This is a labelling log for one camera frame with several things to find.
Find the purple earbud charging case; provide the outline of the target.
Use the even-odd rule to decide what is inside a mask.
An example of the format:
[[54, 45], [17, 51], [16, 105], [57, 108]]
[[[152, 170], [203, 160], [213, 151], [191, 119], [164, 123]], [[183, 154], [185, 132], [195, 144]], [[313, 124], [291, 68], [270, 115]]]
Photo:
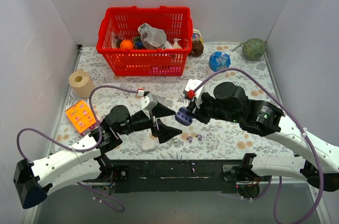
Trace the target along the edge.
[[186, 107], [181, 107], [175, 115], [175, 120], [184, 126], [190, 126], [193, 122], [193, 117], [190, 116], [190, 111]]

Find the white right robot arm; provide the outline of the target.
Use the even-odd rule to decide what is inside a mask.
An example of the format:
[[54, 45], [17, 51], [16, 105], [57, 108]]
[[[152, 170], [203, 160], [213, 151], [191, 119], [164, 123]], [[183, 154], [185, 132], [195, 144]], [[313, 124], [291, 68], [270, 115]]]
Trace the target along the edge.
[[240, 165], [226, 171], [228, 179], [243, 181], [282, 176], [319, 188], [322, 177], [324, 191], [338, 190], [338, 147], [310, 132], [300, 132], [292, 118], [280, 108], [267, 101], [249, 99], [240, 86], [220, 83], [210, 95], [200, 84], [200, 80], [191, 79], [183, 91], [185, 98], [190, 100], [190, 116], [204, 124], [211, 119], [238, 123], [242, 130], [278, 142], [295, 155], [294, 158], [281, 158], [245, 154]]

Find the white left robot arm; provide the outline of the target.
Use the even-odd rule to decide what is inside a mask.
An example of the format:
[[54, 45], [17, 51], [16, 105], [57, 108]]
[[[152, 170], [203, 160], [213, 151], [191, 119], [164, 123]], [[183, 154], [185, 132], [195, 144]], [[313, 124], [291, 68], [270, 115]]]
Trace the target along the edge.
[[121, 135], [151, 130], [163, 144], [180, 135], [182, 131], [162, 123], [162, 117], [175, 115], [175, 111], [160, 103], [141, 102], [142, 109], [131, 115], [124, 105], [114, 106], [102, 120], [100, 127], [71, 146], [48, 157], [16, 165], [13, 182], [24, 209], [35, 207], [47, 196], [63, 187], [82, 181], [126, 181], [106, 155], [122, 144]]

